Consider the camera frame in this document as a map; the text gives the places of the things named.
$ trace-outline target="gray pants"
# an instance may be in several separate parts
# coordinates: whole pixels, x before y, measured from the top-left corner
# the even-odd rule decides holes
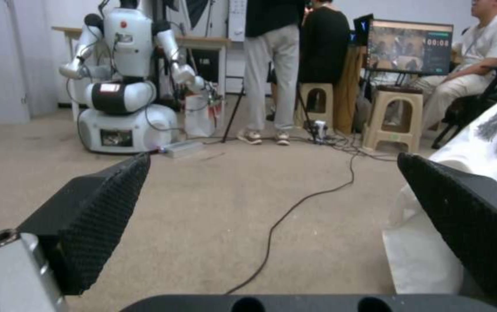
[[[298,80],[299,31],[289,25],[272,30],[259,37],[245,38],[244,88],[248,97],[248,130],[264,130],[266,120],[266,78],[270,60],[277,75],[277,111],[275,126],[278,130],[292,128],[296,81]]]

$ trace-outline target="humanoid robot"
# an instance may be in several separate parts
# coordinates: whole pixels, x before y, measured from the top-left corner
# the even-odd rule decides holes
[[[100,13],[84,18],[76,56],[62,65],[60,73],[70,79],[85,77],[105,80],[90,83],[84,98],[88,108],[78,118],[78,133],[88,150],[102,153],[132,154],[151,152],[177,140],[177,116],[168,107],[152,104],[156,87],[147,81],[154,50],[154,37],[165,52],[175,83],[186,85],[193,93],[202,93],[210,101],[215,90],[210,83],[181,64],[175,35],[167,21],[153,22],[137,10],[138,0],[120,0],[106,16]],[[104,41],[111,66],[84,65],[94,46]],[[114,74],[121,79],[112,80]]]

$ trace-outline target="beige stool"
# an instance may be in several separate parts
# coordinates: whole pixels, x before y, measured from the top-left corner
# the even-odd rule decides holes
[[[384,126],[385,112],[393,101],[406,101],[412,112],[405,108],[401,126]],[[408,146],[410,153],[417,153],[420,149],[422,111],[422,90],[380,85],[375,94],[371,118],[364,125],[363,146],[375,150],[381,141],[401,142]]]
[[[333,85],[330,83],[302,83],[300,85],[300,96],[304,101],[304,105],[308,107],[308,95],[316,89],[321,89],[325,93],[325,112],[316,113],[309,110],[308,117],[311,120],[323,120],[330,129],[333,129]],[[301,105],[296,106],[295,115],[297,116],[295,124],[302,127],[304,121],[306,121],[306,117],[304,116],[304,110]]]

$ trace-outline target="white cloth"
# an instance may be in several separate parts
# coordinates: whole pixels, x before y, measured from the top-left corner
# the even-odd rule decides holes
[[[497,59],[497,16],[489,25],[471,27],[462,38],[461,55],[463,62],[457,71],[477,64],[484,59]]]
[[[248,98],[249,130],[264,130],[266,120],[266,77],[270,60],[277,75],[275,126],[278,130],[292,128],[296,81],[298,77],[299,30],[296,25],[244,40],[244,87]]]
[[[497,181],[497,135],[479,138],[478,126],[497,113],[497,104],[472,122],[431,160],[488,176]],[[396,292],[399,294],[456,294],[462,285],[462,265],[433,226],[408,185],[401,190],[383,231],[383,243]]]

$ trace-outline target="tripod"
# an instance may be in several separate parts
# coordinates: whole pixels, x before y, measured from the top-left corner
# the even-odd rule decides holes
[[[227,136],[229,135],[229,131],[231,130],[231,125],[233,124],[233,120],[235,119],[235,115],[237,114],[237,110],[239,109],[240,101],[244,95],[244,79],[243,79],[243,87],[240,89],[239,97],[237,98],[237,102],[235,104],[235,108],[233,109],[233,114],[231,115],[231,119],[229,119],[229,123],[227,124],[227,129],[225,130],[225,134],[223,134],[223,138],[221,139],[221,143],[225,143],[227,141]],[[314,144],[316,141],[316,130],[314,129],[314,125],[310,120],[310,116],[308,115],[308,109],[306,109],[306,105],[304,105],[304,101],[302,100],[302,95],[300,94],[299,84],[296,84],[296,97],[300,102],[300,106],[304,111],[304,116],[306,117],[306,126],[308,127],[308,132],[312,135],[312,142]]]

